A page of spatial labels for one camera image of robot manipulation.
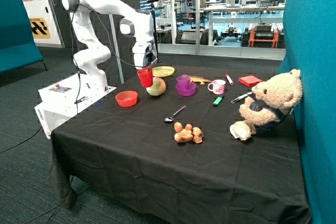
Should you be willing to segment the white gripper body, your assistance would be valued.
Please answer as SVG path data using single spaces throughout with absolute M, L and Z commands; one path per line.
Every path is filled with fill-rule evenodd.
M 136 42 L 133 47 L 134 65 L 136 69 L 142 69 L 156 64 L 157 50 L 152 42 Z

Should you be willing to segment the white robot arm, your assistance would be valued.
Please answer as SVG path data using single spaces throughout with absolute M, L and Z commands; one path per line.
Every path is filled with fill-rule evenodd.
M 89 17 L 91 12 L 123 17 L 120 21 L 121 33 L 136 40 L 132 52 L 137 69 L 157 62 L 154 23 L 150 12 L 135 10 L 121 0 L 62 0 L 62 4 L 70 14 L 77 39 L 87 45 L 87 49 L 74 55 L 74 62 L 87 74 L 90 89 L 107 91 L 106 74 L 97 65 L 111 56 L 110 49 L 96 37 Z

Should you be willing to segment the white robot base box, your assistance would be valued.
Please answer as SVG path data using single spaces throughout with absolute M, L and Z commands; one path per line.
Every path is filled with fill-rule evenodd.
M 48 139 L 51 132 L 63 123 L 99 101 L 115 87 L 99 86 L 87 74 L 74 74 L 38 90 L 41 103 L 35 106 L 36 115 Z M 89 97 L 81 103 L 74 102 Z

